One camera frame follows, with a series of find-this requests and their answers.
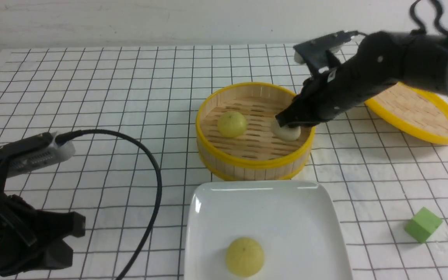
grid paper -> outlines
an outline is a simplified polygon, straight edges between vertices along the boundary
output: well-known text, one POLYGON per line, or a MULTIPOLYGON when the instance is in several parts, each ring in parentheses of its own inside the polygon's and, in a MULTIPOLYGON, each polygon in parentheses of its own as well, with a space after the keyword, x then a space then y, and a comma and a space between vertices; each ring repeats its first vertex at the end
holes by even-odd
MULTIPOLYGON (((90 128, 140 139, 161 165, 164 193, 153 234, 127 278, 182 280, 192 193, 218 180, 198 157, 197 110, 233 83, 299 92, 309 71, 293 61, 292 46, 11 50, 0 68, 0 145, 90 128)), ((356 50, 357 42, 347 43, 336 56, 344 62, 356 50)), ((354 279, 448 280, 448 146, 402 133, 364 106, 320 124, 316 133, 311 160, 297 178, 329 191, 354 279), (418 245, 403 225, 423 206, 445 222, 418 245)), ((86 216, 86 236, 66 239, 73 266, 8 278, 112 279, 144 232, 156 186, 146 155, 105 135, 73 143, 77 152, 69 161, 8 179, 6 187, 35 208, 86 216)))

black cable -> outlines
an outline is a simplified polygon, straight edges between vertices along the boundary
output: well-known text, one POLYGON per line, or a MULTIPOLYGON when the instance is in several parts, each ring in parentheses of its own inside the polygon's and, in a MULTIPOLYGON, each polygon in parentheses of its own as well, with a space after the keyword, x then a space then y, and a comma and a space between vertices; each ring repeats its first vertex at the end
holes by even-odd
POLYGON ((440 3, 439 0, 430 0, 432 5, 435 7, 435 10, 437 11, 437 15, 435 16, 435 19, 433 20, 433 25, 435 29, 442 33, 443 35, 448 35, 448 30, 446 30, 440 23, 441 17, 443 16, 443 6, 440 3))
POLYGON ((153 154, 151 154, 151 152, 143 144, 141 144, 141 142, 139 142, 138 140, 135 140, 134 138, 132 138, 128 135, 125 135, 125 134, 117 132, 117 131, 109 131, 106 129, 86 129, 86 130, 82 130, 82 131, 80 131, 80 130, 79 131, 70 131, 68 133, 63 133, 63 134, 58 135, 55 138, 55 142, 58 145, 63 145, 70 140, 73 140, 75 138, 78 138, 80 136, 87 135, 87 134, 112 135, 112 136, 127 140, 127 141, 133 143, 134 145, 138 146, 140 149, 142 149, 142 151, 144 151, 144 153, 150 159, 150 162, 153 165, 153 168, 155 169, 155 174, 157 177, 157 193, 155 195, 155 206, 153 208, 153 214, 151 214, 150 221, 148 222, 148 226, 146 227, 146 230, 144 231, 143 237, 141 238, 141 241, 139 242, 139 245, 137 246, 136 250, 132 254, 132 257, 130 258, 128 264, 126 264, 126 267, 121 271, 119 276, 117 276, 117 278, 115 279, 115 280, 122 280, 124 278, 124 276, 126 276, 128 271, 130 270, 131 266, 136 261, 136 258, 139 255, 139 253, 141 252, 144 244, 146 243, 146 240, 148 239, 150 232, 153 230, 153 225, 155 224, 155 219, 157 218, 158 210, 160 209, 160 203, 162 201, 162 174, 160 172, 160 167, 158 166, 158 163, 157 163, 155 157, 153 157, 153 154))
POLYGON ((421 0, 416 0, 414 3, 412 3, 411 7, 409 8, 409 16, 411 16, 412 21, 414 21, 414 23, 416 23, 416 25, 419 27, 419 29, 416 30, 416 32, 426 33, 425 24, 416 15, 416 5, 418 5, 420 1, 421 0))

square plate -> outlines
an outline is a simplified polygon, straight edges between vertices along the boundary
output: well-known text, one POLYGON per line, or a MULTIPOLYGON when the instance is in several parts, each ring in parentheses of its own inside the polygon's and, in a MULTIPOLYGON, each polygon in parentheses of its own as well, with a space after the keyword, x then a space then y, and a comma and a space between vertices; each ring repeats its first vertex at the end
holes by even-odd
POLYGON ((192 198, 184 278, 235 280, 226 249, 239 237, 265 254, 250 280, 353 280, 347 249, 329 194, 309 181, 212 182, 192 198))

steamer basket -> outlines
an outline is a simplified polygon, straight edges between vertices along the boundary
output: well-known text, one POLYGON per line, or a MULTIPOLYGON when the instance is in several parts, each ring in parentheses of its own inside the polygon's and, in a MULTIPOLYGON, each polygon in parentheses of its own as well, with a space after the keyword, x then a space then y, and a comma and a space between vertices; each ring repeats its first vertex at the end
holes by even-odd
POLYGON ((285 142, 272 134, 270 124, 294 96, 258 82, 231 85, 210 95, 196 118, 201 161, 224 180, 291 179, 309 159, 314 128, 302 128, 298 140, 285 142), (217 131, 217 120, 229 110, 242 113, 248 122, 247 131, 237 138, 224 138, 217 131))

green cube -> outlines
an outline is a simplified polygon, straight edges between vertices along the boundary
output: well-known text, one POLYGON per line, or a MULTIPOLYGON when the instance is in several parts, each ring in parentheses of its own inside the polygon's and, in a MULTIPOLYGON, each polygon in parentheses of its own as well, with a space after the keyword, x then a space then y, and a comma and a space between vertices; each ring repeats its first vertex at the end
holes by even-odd
POLYGON ((414 215, 404 230, 419 243, 425 243, 441 224, 441 218, 423 207, 414 215))

